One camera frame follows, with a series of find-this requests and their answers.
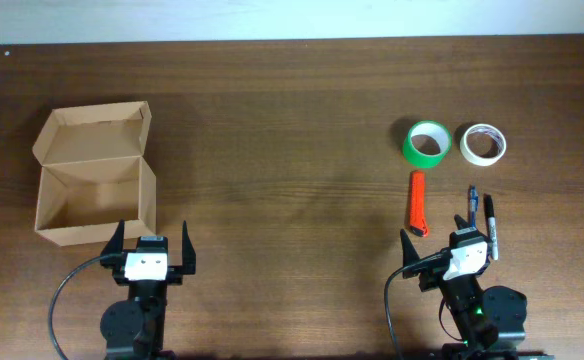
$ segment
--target tape roll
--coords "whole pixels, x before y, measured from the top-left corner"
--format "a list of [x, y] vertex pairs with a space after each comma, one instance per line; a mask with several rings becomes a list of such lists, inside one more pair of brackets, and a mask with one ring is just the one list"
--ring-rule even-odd
[[[439, 145], [439, 153], [435, 155], [428, 155], [420, 152], [414, 147], [412, 138], [417, 135], [427, 135], [434, 139]], [[410, 164], [427, 169], [437, 166], [445, 154], [450, 150], [452, 145], [452, 136], [450, 132], [443, 125], [435, 121], [420, 121], [416, 123], [408, 132], [408, 137], [403, 142], [403, 156], [410, 162]]]
[[[494, 142], [496, 143], [496, 146], [498, 148], [498, 152], [497, 152], [496, 156], [486, 158], [486, 157], [479, 156], [479, 155], [473, 153], [472, 150], [470, 150], [470, 147], [468, 146], [468, 135], [477, 134], [477, 133], [478, 134], [486, 134], [494, 140]], [[497, 162], [501, 157], [503, 157], [503, 154], [505, 154], [505, 149], [507, 148], [507, 143], [505, 142], [505, 136], [503, 136], [503, 134], [499, 131], [499, 129], [495, 128], [492, 125], [488, 125], [488, 124], [477, 124], [477, 125], [470, 127], [465, 132], [465, 134], [463, 134], [463, 138], [461, 139], [460, 147], [461, 147], [461, 154], [463, 154], [463, 157], [465, 157], [465, 159], [467, 161], [471, 162], [474, 165], [490, 166], [490, 165], [494, 164], [495, 162]]]

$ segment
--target wire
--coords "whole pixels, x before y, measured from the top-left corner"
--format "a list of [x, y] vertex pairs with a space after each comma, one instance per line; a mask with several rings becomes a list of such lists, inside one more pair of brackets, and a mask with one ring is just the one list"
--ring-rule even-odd
[[456, 341], [463, 342], [463, 339], [455, 338], [445, 329], [445, 325], [443, 325], [443, 319], [442, 319], [444, 306], [445, 306], [445, 298], [441, 299], [441, 306], [439, 306], [439, 324], [441, 324], [441, 329], [443, 329], [443, 331], [445, 331], [445, 333], [448, 334], [448, 336], [451, 337], [452, 339], [454, 339]]
[[389, 289], [390, 289], [390, 284], [392, 283], [392, 280], [394, 280], [394, 278], [401, 274], [402, 272], [404, 272], [405, 270], [407, 270], [408, 266], [404, 266], [402, 268], [400, 268], [399, 270], [395, 271], [394, 273], [392, 273], [392, 275], [390, 275], [390, 277], [388, 278], [388, 280], [385, 282], [385, 291], [383, 293], [383, 297], [385, 300], [385, 317], [388, 321], [388, 330], [390, 330], [390, 337], [392, 338], [392, 345], [394, 345], [394, 351], [396, 352], [397, 357], [399, 358], [399, 360], [404, 360], [403, 359], [403, 353], [401, 352], [401, 346], [399, 346], [399, 341], [396, 338], [396, 334], [394, 333], [394, 327], [392, 327], [392, 317], [390, 316], [390, 299], [389, 299]]
[[61, 350], [61, 346], [59, 346], [59, 342], [56, 340], [56, 336], [54, 335], [54, 327], [52, 326], [52, 315], [54, 314], [54, 306], [56, 305], [56, 301], [59, 298], [59, 295], [61, 294], [61, 290], [63, 290], [63, 288], [70, 279], [72, 279], [76, 274], [81, 272], [81, 270], [84, 270], [86, 267], [94, 264], [95, 262], [118, 256], [121, 256], [121, 254], [101, 255], [84, 262], [83, 264], [77, 266], [74, 270], [72, 270], [72, 272], [70, 272], [68, 276], [66, 276], [65, 279], [61, 281], [59, 288], [56, 289], [56, 292], [54, 292], [54, 296], [52, 296], [52, 301], [50, 301], [50, 310], [48, 311], [48, 333], [50, 335], [50, 340], [52, 340], [52, 345], [54, 346], [54, 349], [56, 350], [57, 354], [59, 354], [59, 357], [61, 359], [68, 360], [68, 357], [65, 356], [63, 350]]

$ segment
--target black marker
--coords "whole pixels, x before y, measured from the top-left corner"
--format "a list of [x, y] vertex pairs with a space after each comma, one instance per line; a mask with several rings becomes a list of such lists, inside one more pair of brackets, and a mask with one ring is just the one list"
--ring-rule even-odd
[[492, 196], [485, 195], [483, 198], [485, 207], [485, 218], [488, 221], [488, 234], [492, 240], [492, 259], [499, 260], [499, 241], [496, 238], [496, 218], [494, 217], [494, 204]]

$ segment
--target cardboard box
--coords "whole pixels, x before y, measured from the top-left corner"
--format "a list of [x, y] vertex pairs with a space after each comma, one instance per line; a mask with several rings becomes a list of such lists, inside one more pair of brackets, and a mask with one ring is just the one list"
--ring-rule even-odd
[[41, 184], [34, 230], [59, 245], [156, 232], [156, 177], [143, 159], [147, 102], [55, 109], [32, 148]]

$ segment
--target brown tabletop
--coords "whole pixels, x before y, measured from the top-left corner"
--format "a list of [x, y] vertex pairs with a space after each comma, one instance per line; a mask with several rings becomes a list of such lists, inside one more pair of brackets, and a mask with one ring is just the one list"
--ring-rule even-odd
[[[391, 353], [382, 289], [414, 170], [397, 144], [432, 119], [456, 138], [492, 124], [508, 149], [482, 168], [455, 144], [426, 170], [431, 234], [415, 247], [447, 246], [470, 184], [492, 194], [501, 259], [481, 285], [527, 295], [521, 349], [584, 359], [584, 36], [0, 46], [0, 358], [55, 358], [52, 293], [103, 246], [34, 233], [41, 126], [53, 108], [132, 100], [153, 114], [158, 231], [176, 260], [187, 219], [198, 255], [197, 275], [169, 289], [165, 348]], [[103, 357], [101, 314], [125, 297], [96, 267], [70, 282], [55, 313], [70, 358]], [[451, 341], [440, 300], [416, 279], [393, 284], [404, 347]]]

